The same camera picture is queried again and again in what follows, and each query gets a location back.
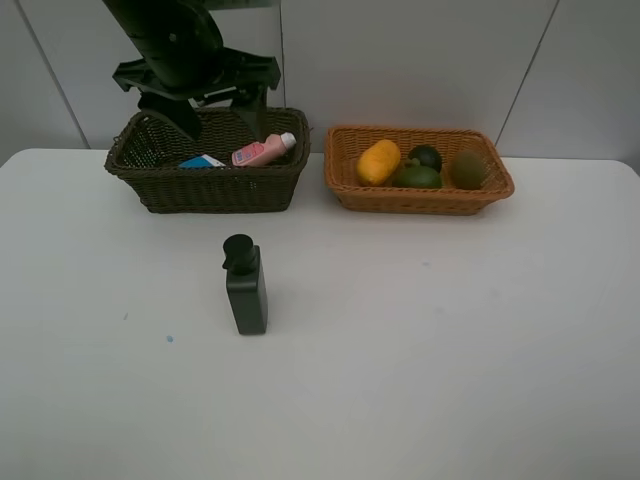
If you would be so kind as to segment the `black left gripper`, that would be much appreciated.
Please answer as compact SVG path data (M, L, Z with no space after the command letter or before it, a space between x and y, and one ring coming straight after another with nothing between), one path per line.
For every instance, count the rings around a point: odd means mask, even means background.
M231 100L254 138L268 136L266 99L281 80L274 57L228 48L206 9L113 9L111 15L141 58L118 65L119 87L142 92L141 112L190 140L200 137L200 106Z

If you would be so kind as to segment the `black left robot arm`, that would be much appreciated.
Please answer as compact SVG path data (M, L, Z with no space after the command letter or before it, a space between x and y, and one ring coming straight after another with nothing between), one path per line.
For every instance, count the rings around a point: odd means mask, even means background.
M140 92L138 108L197 140L201 122L194 107L229 100L254 137L269 135L267 92L281 72L274 57L231 49L211 13L263 8L271 1L112 0L105 6L141 54L119 64L113 79Z

